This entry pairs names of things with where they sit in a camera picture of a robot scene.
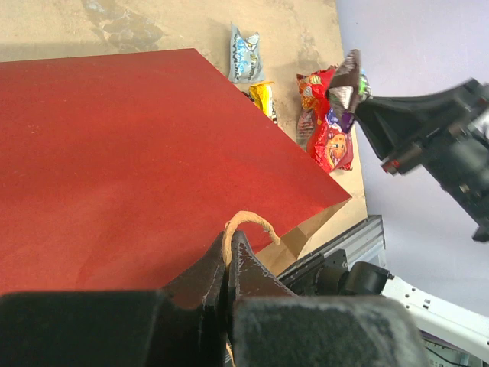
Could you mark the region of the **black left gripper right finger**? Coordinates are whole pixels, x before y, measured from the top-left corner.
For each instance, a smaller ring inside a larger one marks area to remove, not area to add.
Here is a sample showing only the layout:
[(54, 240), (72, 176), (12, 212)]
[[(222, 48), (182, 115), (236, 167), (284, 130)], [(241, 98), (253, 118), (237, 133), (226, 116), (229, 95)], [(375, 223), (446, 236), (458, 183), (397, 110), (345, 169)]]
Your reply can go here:
[(427, 366), (418, 329), (382, 296), (301, 297), (232, 238), (230, 331), (236, 366)]

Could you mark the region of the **yellow snack pack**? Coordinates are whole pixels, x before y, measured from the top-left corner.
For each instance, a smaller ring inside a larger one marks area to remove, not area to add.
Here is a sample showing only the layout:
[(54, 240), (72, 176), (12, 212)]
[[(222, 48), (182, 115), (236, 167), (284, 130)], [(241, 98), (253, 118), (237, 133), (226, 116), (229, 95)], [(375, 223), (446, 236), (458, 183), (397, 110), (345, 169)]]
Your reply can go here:
[(275, 124), (278, 124), (274, 106), (274, 97), (271, 81), (252, 84), (249, 87), (249, 96), (252, 102)]

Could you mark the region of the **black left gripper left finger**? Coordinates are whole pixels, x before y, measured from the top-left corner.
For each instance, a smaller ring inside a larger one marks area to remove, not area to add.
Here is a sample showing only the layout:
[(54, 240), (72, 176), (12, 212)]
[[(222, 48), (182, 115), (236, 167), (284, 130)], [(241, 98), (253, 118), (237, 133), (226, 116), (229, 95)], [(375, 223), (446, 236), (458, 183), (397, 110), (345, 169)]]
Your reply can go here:
[(1, 298), (3, 366), (222, 366), (225, 269), (217, 238), (165, 287)]

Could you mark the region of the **red paper bag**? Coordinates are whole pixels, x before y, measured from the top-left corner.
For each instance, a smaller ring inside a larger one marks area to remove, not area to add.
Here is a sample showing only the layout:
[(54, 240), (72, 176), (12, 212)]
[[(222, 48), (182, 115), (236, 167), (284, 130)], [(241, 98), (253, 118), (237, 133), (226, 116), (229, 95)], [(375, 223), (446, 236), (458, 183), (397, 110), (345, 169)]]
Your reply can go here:
[(1, 291), (157, 288), (238, 211), (348, 193), (194, 49), (1, 65)]

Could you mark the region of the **white blue snack wrapper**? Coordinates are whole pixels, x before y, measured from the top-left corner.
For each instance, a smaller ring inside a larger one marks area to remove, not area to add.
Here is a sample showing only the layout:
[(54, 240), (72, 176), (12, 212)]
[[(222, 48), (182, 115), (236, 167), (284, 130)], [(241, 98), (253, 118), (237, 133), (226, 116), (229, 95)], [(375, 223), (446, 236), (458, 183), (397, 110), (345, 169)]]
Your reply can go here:
[(239, 28), (232, 24), (228, 75), (232, 83), (258, 83), (265, 80), (260, 40), (257, 32), (243, 37)]

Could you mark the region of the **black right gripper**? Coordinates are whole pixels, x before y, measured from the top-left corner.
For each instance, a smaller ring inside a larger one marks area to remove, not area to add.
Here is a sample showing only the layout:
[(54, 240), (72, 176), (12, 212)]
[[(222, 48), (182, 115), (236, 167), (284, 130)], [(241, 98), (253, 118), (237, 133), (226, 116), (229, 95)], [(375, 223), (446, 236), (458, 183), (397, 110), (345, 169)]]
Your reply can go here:
[(370, 97), (355, 117), (389, 174), (424, 167), (449, 192), (488, 193), (488, 85), (475, 79), (424, 96)]

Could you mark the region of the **red cookie snack bag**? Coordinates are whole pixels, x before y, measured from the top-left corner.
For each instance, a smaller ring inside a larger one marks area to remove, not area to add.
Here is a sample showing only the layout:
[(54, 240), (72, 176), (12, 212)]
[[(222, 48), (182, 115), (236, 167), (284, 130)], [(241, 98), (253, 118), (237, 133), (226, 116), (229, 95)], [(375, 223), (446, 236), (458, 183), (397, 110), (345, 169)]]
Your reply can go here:
[(343, 131), (325, 95), (336, 68), (331, 65), (307, 76), (296, 76), (302, 106), (296, 141), (327, 173), (351, 170), (354, 157), (351, 133)]

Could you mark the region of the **brown green candy pack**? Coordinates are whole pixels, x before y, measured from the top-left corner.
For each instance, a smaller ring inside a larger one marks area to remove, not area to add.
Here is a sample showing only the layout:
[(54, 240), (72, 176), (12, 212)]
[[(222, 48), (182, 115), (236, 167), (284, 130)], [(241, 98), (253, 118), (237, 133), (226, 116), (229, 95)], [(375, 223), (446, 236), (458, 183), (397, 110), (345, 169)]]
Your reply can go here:
[(348, 52), (335, 69), (325, 95), (342, 131), (350, 132), (356, 108), (371, 96), (370, 83), (361, 67), (360, 50)]

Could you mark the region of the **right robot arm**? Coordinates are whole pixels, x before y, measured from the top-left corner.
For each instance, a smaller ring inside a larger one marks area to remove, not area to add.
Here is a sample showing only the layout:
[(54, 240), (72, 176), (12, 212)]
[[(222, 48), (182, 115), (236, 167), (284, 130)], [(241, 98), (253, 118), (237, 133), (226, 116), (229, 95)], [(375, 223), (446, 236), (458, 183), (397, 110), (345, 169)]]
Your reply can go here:
[(354, 121), (391, 175), (384, 211), (399, 232), (377, 294), (404, 306), (424, 336), (487, 361), (487, 84), (372, 96)]

